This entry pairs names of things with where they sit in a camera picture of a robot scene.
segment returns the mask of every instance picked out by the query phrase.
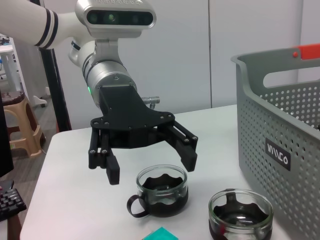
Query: black keyboard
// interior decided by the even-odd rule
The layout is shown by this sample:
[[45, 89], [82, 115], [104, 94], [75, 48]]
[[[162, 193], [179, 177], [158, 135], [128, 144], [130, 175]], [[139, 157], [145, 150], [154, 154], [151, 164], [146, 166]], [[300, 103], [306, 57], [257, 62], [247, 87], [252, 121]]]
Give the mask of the black keyboard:
[[27, 209], [17, 189], [0, 193], [0, 222]]

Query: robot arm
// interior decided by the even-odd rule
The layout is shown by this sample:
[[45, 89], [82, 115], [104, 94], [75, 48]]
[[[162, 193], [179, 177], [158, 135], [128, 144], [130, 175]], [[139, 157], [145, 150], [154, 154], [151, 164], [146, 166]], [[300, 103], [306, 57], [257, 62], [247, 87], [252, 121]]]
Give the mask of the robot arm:
[[142, 0], [78, 0], [75, 13], [56, 14], [27, 0], [0, 0], [0, 33], [44, 49], [73, 37], [70, 60], [80, 67], [103, 116], [91, 121], [89, 168], [106, 169], [119, 183], [120, 167], [112, 148], [140, 148], [169, 143], [191, 172], [198, 138], [170, 112], [155, 111], [157, 97], [141, 98], [118, 54], [119, 38], [137, 38], [156, 23]]
[[57, 14], [27, 0], [0, 0], [0, 32], [43, 49], [68, 37], [79, 46], [94, 40], [74, 12]]

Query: basket label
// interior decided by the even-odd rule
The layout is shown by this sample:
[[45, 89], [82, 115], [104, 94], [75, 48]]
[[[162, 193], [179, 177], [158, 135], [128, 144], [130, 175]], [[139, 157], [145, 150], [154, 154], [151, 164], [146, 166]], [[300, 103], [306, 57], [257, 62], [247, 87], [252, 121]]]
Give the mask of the basket label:
[[291, 170], [291, 154], [265, 138], [265, 153], [287, 170]]

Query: white wall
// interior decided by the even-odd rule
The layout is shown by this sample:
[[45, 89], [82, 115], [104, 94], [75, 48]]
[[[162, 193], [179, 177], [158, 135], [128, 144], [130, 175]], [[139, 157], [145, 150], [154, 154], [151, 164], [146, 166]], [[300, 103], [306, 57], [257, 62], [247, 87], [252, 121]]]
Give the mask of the white wall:
[[[57, 13], [74, 10], [77, 0], [44, 0]], [[157, 23], [137, 39], [121, 39], [119, 55], [141, 97], [160, 96], [156, 110], [181, 113], [211, 107], [207, 0], [149, 0]], [[80, 69], [68, 59], [71, 39], [55, 48], [73, 129], [101, 116]]]
[[[299, 45], [302, 4], [303, 0], [210, 0], [213, 107], [237, 101], [232, 56]], [[278, 81], [295, 83], [297, 77], [298, 71], [284, 73], [267, 87]]]
[[[320, 1], [303, 1], [303, 15], [301, 28], [301, 45], [320, 44]], [[299, 70], [298, 81], [308, 82], [320, 79], [320, 67]]]
[[30, 104], [35, 106], [34, 96], [38, 98], [47, 95], [47, 76], [39, 48], [21, 40], [12, 40], [19, 74]]

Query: glass tea cup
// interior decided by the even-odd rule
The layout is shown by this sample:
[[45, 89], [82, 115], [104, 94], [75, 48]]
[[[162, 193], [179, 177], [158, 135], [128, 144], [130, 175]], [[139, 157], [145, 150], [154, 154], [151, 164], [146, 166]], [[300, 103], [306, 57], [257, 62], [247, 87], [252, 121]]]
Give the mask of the glass tea cup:
[[270, 240], [274, 210], [262, 195], [226, 189], [209, 202], [209, 230], [214, 240]]
[[[178, 166], [148, 167], [138, 174], [136, 185], [138, 193], [127, 202], [127, 210], [135, 218], [146, 215], [171, 217], [179, 213], [188, 201], [187, 174]], [[144, 211], [132, 213], [132, 204], [137, 199]]]

